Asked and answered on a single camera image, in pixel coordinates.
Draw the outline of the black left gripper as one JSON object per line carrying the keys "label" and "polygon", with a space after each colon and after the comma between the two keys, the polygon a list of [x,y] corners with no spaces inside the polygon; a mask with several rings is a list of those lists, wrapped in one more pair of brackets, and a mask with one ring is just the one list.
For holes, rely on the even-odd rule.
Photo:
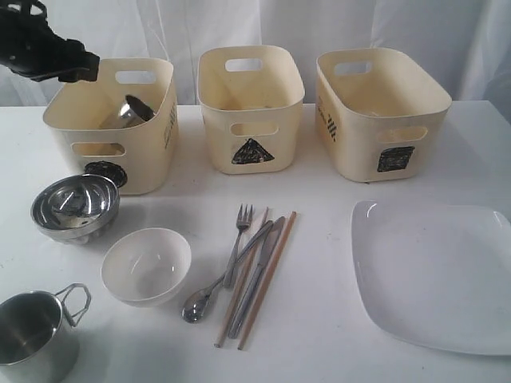
{"label": "black left gripper", "polygon": [[35,82],[95,82],[100,57],[50,27],[41,1],[1,2],[1,65]]}

